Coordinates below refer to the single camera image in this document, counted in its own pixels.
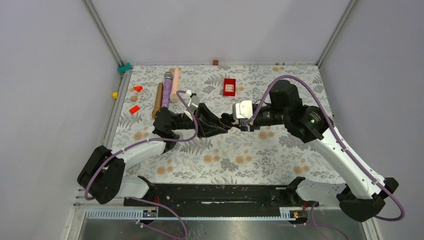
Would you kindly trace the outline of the black earbud case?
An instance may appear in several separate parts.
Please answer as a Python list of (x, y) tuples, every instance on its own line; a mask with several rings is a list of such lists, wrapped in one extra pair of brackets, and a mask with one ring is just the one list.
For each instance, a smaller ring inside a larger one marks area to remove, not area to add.
[(227, 129), (233, 127), (233, 117), (229, 113), (222, 113), (219, 122)]

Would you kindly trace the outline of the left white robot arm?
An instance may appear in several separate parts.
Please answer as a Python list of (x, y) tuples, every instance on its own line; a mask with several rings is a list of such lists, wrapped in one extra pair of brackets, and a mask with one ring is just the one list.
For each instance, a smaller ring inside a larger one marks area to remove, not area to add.
[(154, 130), (145, 139), (119, 150), (98, 146), (80, 172), (77, 182), (84, 188), (84, 198), (99, 204), (109, 203), (116, 197), (135, 197), (148, 206), (155, 200), (152, 185), (143, 177), (126, 177), (125, 172), (151, 157), (160, 156), (173, 149), (183, 139), (175, 130), (194, 130), (186, 142), (194, 138), (208, 138), (226, 134), (235, 122), (229, 113), (220, 117), (213, 114), (205, 104), (195, 110), (174, 113), (162, 107), (154, 117)]

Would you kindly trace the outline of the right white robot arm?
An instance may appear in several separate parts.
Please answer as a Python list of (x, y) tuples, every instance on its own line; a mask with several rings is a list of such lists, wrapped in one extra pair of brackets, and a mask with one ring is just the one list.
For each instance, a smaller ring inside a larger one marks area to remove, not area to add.
[(392, 197), (399, 183), (369, 167), (348, 143), (326, 114), (323, 106), (304, 105), (298, 88), (288, 80), (275, 79), (258, 104), (244, 100), (233, 104), (232, 121), (242, 131), (262, 126), (283, 125), (294, 137), (318, 152), (342, 177), (343, 183), (316, 182), (295, 178), (287, 186), (287, 201), (293, 206), (318, 202), (339, 207), (348, 217), (365, 222), (378, 218), (385, 199)]

